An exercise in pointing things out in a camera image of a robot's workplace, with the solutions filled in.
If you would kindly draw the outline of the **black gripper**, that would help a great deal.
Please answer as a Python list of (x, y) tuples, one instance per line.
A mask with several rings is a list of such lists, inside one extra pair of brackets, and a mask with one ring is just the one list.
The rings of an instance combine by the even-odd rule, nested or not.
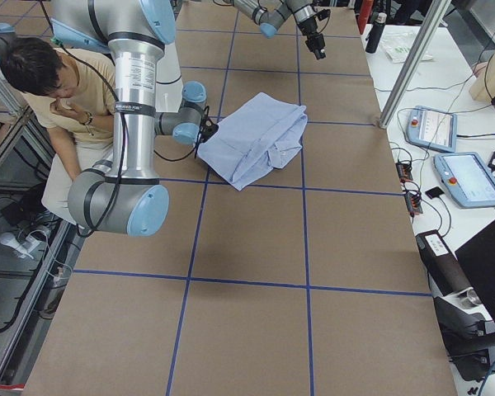
[(205, 143), (209, 140), (217, 131), (219, 130), (219, 126), (212, 121), (211, 118), (205, 118), (200, 123), (200, 132), (199, 132), (199, 143)]
[(322, 33), (318, 32), (318, 25), (314, 18), (308, 18), (299, 24), (299, 30), (306, 37), (305, 44), (309, 51), (314, 54), (316, 60), (324, 59), (325, 41)]

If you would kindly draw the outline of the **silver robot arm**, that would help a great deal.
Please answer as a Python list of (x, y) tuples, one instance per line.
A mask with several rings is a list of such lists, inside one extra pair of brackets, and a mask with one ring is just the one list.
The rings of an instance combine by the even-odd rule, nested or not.
[(309, 51), (317, 60), (326, 57), (325, 40), (323, 33), (318, 29), (318, 21), (328, 20), (331, 11), (327, 8), (318, 9), (321, 6), (320, 1), (280, 1), (272, 11), (260, 1), (238, 0), (225, 3), (249, 17), (259, 26), (260, 32), (266, 38), (273, 37), (286, 21), (293, 18), (300, 33), (305, 37)]
[(65, 45), (110, 54), (115, 81), (112, 155), (82, 171), (68, 193), (79, 230), (149, 236), (162, 226), (169, 195), (154, 169), (154, 140), (172, 136), (196, 148), (218, 129), (206, 90), (181, 81), (176, 21), (169, 1), (57, 1), (54, 36)]

